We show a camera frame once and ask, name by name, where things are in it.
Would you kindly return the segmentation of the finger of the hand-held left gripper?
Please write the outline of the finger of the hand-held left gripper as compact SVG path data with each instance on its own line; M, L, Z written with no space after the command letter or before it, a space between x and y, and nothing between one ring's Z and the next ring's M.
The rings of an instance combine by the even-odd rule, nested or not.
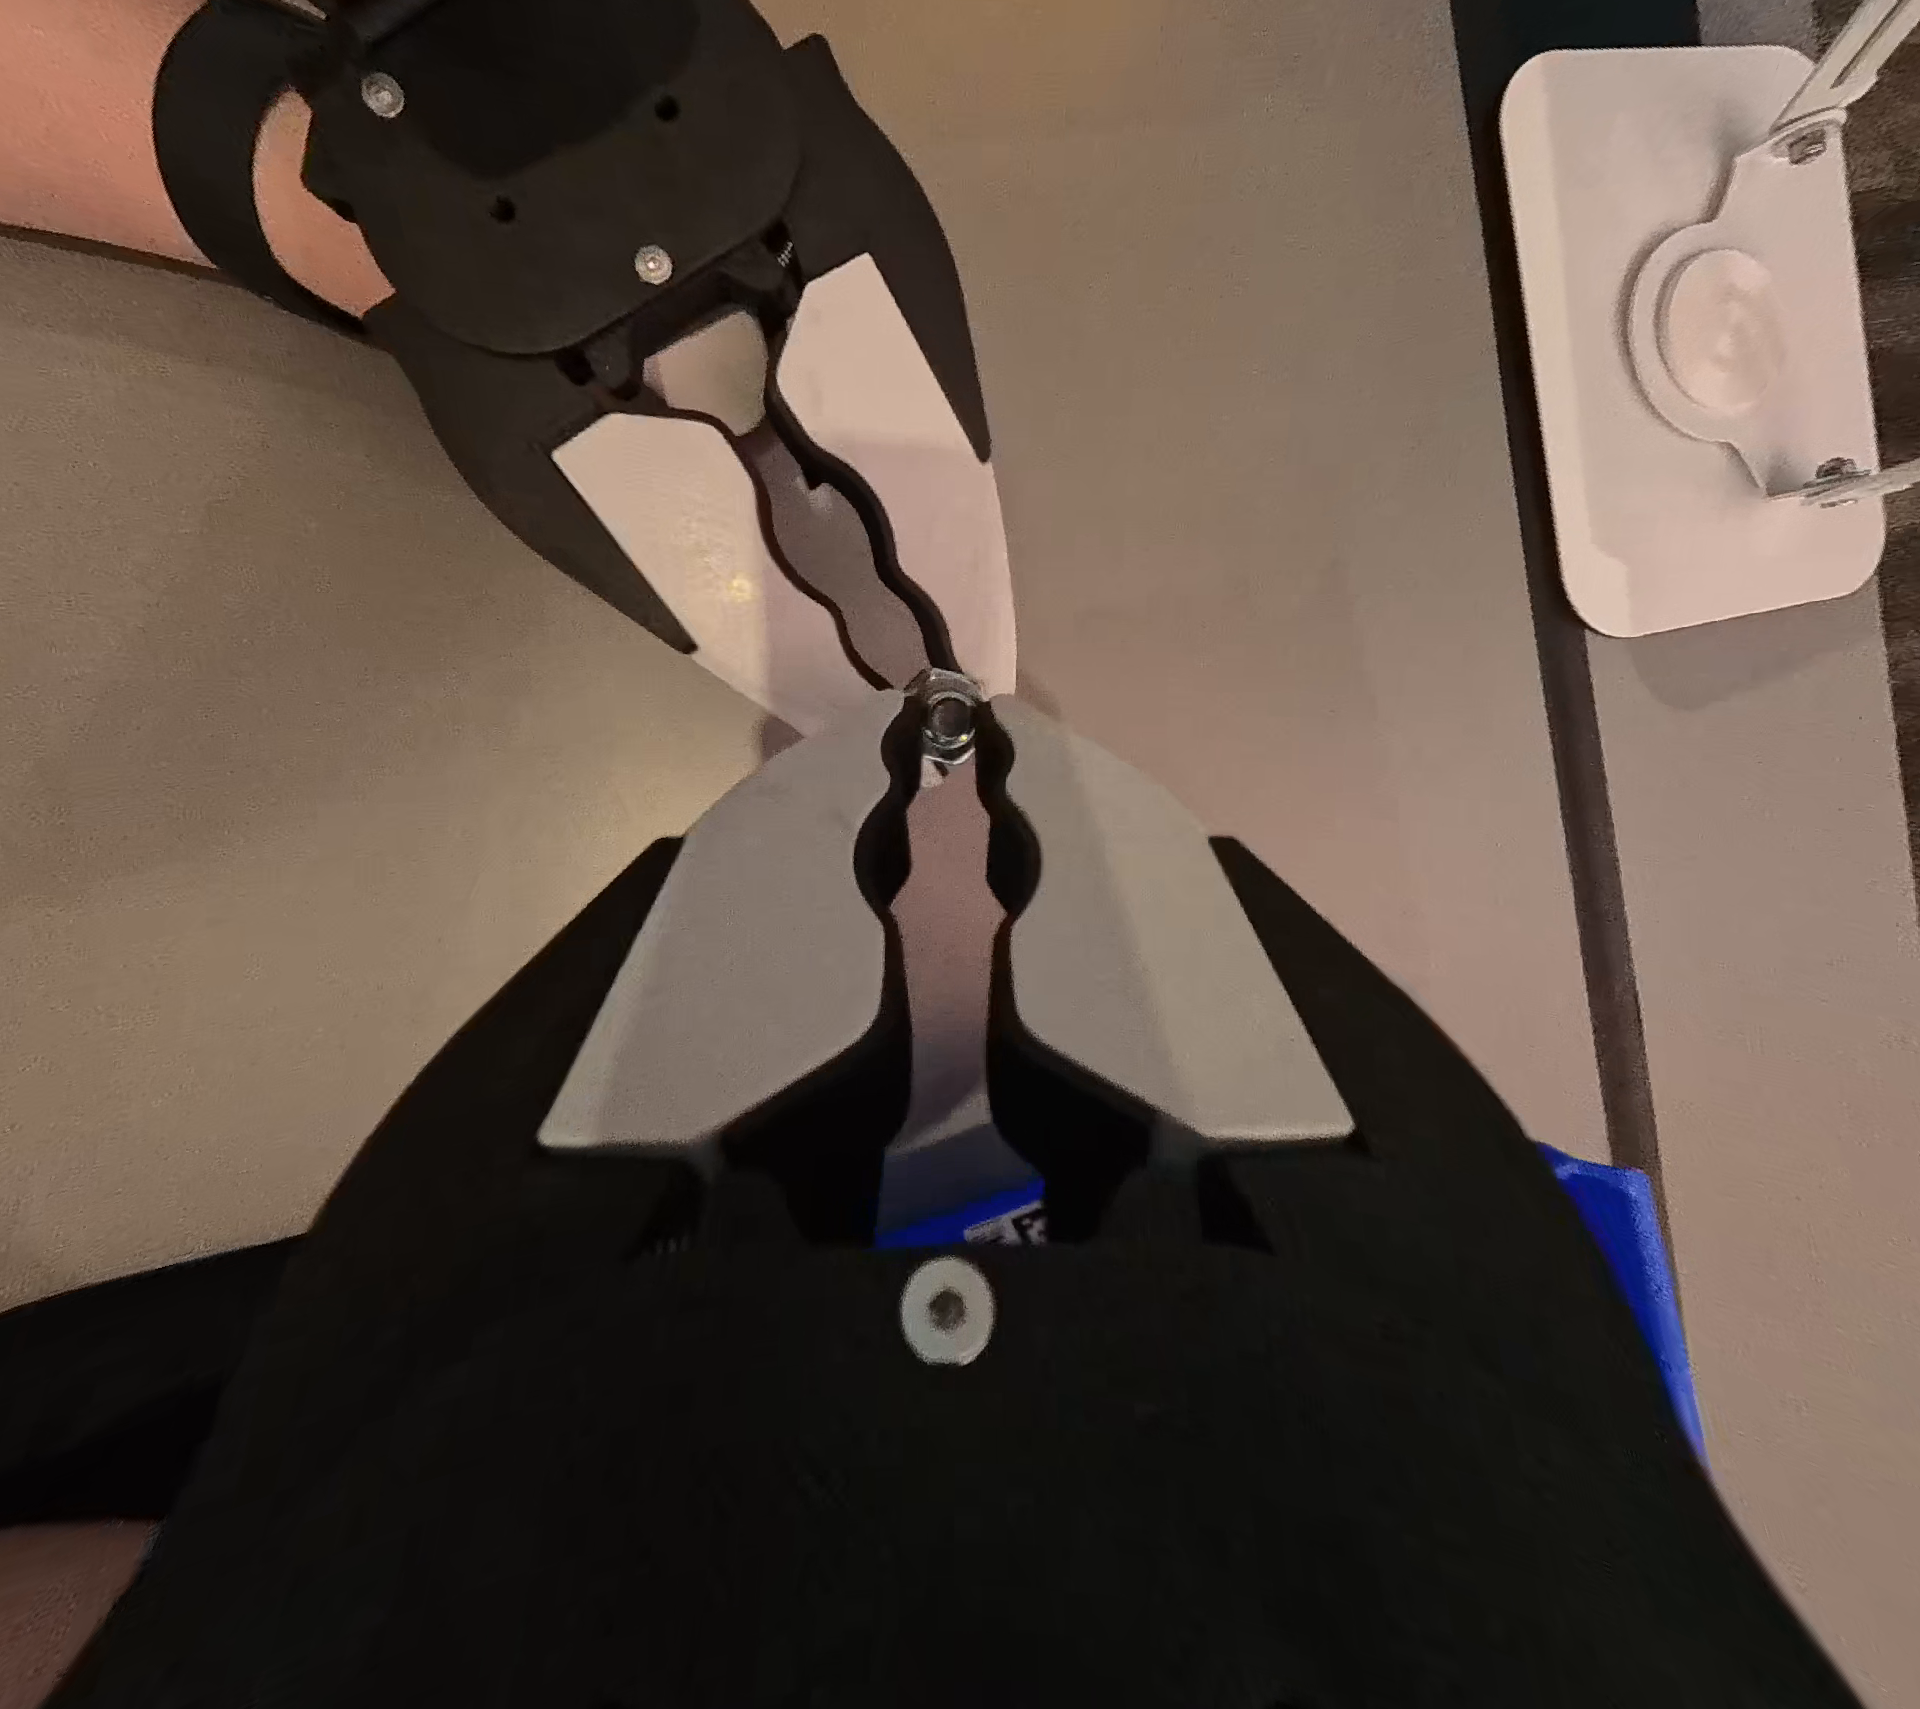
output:
M1017 583L993 458L932 372L876 255L799 288L767 372L799 468L851 505L869 601L915 626L917 667L1017 691Z
M757 711L814 735L899 687L899 606L869 533L767 419L633 401L553 458L687 655Z

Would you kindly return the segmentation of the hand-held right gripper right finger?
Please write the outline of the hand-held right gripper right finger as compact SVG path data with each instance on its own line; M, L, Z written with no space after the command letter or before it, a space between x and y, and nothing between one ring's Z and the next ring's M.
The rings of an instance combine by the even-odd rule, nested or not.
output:
M1360 1126L1204 825L1019 697L980 719L993 1114L1019 1150L1320 1146Z

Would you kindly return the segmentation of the person's left hand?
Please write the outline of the person's left hand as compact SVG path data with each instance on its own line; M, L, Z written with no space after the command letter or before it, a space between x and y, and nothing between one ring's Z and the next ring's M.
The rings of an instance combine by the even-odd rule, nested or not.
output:
M252 140L252 209L277 268L313 302L364 317L393 297L364 235L304 187L310 104L286 91Z

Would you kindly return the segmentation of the white document stand with instructions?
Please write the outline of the white document stand with instructions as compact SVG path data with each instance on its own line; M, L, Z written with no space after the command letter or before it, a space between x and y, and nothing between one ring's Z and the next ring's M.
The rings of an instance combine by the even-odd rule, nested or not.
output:
M1602 638L1856 597L1883 560L1844 114L1914 31L1530 56L1498 106L1555 560Z

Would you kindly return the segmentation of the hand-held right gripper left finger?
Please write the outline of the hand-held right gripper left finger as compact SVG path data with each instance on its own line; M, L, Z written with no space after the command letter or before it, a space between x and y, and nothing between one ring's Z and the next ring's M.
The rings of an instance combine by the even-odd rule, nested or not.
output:
M814 1079L876 1074L902 1119L902 958L887 837L917 760L902 691L868 691L683 833L537 1126L548 1150L710 1150Z

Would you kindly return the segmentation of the blue plastic bin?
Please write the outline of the blue plastic bin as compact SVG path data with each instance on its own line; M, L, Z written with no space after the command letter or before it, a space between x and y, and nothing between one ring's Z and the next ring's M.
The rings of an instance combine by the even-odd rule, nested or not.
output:
M1045 1239L1045 1182L1013 1156L996 1172L971 1168L971 1150L989 1150L989 1127L894 1156L882 1183L869 1247L947 1250L976 1239ZM1583 1230L1599 1239L1695 1462L1710 1462L1684 1320L1648 1176L1635 1168L1583 1162L1549 1141L1535 1141L1535 1150L1546 1156L1560 1196L1574 1202Z

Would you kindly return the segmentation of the person's left forearm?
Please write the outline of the person's left forearm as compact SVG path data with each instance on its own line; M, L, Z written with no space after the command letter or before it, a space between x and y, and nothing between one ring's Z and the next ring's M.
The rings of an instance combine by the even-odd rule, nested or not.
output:
M153 162L153 82L196 0L0 0L0 222L200 268Z

